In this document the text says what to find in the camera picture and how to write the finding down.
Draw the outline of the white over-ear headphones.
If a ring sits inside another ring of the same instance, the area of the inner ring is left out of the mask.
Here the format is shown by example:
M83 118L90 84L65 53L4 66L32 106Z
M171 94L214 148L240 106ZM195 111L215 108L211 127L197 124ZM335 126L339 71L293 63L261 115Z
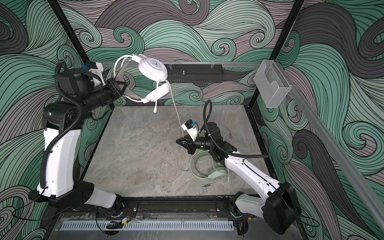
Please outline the white over-ear headphones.
M114 64L113 75L117 82L124 83L124 72L128 68L129 63L126 62L130 59L138 63L139 71L156 83L156 88L147 94L146 97L141 98L127 87L122 87L122 92L125 97L136 103L157 103L158 100L171 92L170 83L168 82L168 71L166 66L157 59L148 58L142 54L139 55L124 55L119 57Z

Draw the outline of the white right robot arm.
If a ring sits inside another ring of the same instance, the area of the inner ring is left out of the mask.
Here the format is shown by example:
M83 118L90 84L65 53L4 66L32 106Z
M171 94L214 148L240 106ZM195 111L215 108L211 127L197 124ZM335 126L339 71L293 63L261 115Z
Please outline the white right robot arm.
M233 197L236 213L264 219L279 235L283 235L300 216L301 207L295 188L288 182L281 183L268 176L248 161L247 157L239 157L240 153L228 142L220 140L218 146L215 146L208 138L197 137L193 140L187 136L177 139L176 143L191 155L198 149L207 150L214 161L235 172L256 191L258 197L244 193Z

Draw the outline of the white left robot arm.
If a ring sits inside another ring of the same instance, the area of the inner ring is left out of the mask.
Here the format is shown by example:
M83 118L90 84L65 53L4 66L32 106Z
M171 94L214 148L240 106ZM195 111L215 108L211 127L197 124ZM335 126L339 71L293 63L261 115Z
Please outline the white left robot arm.
M43 111L45 151L41 163L40 182L29 192L29 199L47 202L55 208L79 208L83 205L104 208L112 216L122 212L120 195L95 187L93 183L73 177L76 148L83 122L96 108L107 106L122 96L126 84L109 79L104 86L85 96L68 96L56 84L64 101L47 105Z

